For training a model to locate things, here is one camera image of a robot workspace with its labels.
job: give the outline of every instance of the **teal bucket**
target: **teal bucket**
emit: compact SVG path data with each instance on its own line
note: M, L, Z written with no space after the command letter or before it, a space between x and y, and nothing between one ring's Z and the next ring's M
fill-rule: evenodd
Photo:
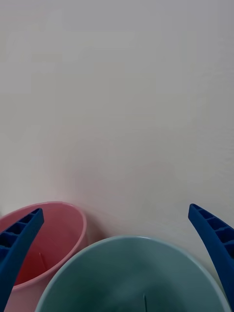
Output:
M211 275L188 253L145 237L112 237L74 255L36 312L231 312Z

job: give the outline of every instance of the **bucket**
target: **bucket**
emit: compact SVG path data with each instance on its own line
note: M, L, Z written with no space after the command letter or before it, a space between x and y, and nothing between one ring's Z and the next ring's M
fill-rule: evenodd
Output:
M87 246L84 213L64 202L40 203L14 211L0 219L0 232L36 208L43 209L44 224L27 253L4 312L34 312L57 270Z
M113 237L72 257L36 312L231 312L211 275L188 253L144 237Z

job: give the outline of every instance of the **plastic bucket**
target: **plastic bucket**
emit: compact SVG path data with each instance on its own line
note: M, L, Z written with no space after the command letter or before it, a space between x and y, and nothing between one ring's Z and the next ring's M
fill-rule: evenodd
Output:
M48 282L75 253L87 246L86 217L76 206L46 202L27 206L0 219L0 232L37 207L44 224L23 262L5 312L33 312Z
M196 260L144 237L108 238L76 254L51 280L36 309L52 311L231 312Z

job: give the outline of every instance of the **bucket rim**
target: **bucket rim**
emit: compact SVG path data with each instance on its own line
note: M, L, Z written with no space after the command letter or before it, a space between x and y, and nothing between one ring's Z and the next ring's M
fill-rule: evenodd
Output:
M171 243L165 242L161 239L158 238L154 238L154 237L150 237L150 236L134 236L134 235L119 235L119 236L113 236L113 237L109 237L103 240L100 240L92 245L89 245L87 247L85 247L84 249L82 249L80 252L78 252L77 254L75 254L74 256L72 256L57 272L56 274L53 276L53 278L50 280L50 282L48 283L47 287L45 288L43 294L40 297L40 300L38 302L38 305L36 307L35 312L40 312L41 308L43 306L43 303L48 295L48 293L50 292L51 288L53 287L53 285L56 283L58 277L67 269L68 266L70 266L72 264L72 262L74 262L78 257L81 257L84 253L86 253L87 251L89 251L90 249L96 248L99 245L102 244L106 244L110 241L115 241L115 240L124 240L124 239L148 239L148 240L152 240L154 242L166 245L168 247L171 247L175 250L177 250L178 252L180 252L181 254L183 254L184 256L186 256L187 258L189 258L205 275L205 277L209 280L211 286L214 288L214 291L216 292L218 299L222 305L222 308L224 310L224 312L232 312L229 303L224 295L224 293L222 292L221 288L219 287L218 283L216 282L216 280L212 277L212 275L206 270L206 268L203 267L203 265L201 265L189 252L185 251L184 249L177 247Z

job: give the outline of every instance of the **pink bucket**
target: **pink bucket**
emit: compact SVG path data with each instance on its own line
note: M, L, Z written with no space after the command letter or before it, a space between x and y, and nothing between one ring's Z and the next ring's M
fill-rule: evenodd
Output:
M64 202L35 204L7 214L0 219L0 232L36 208L43 209L44 224L28 251L4 312L33 312L57 270L88 245L84 213Z

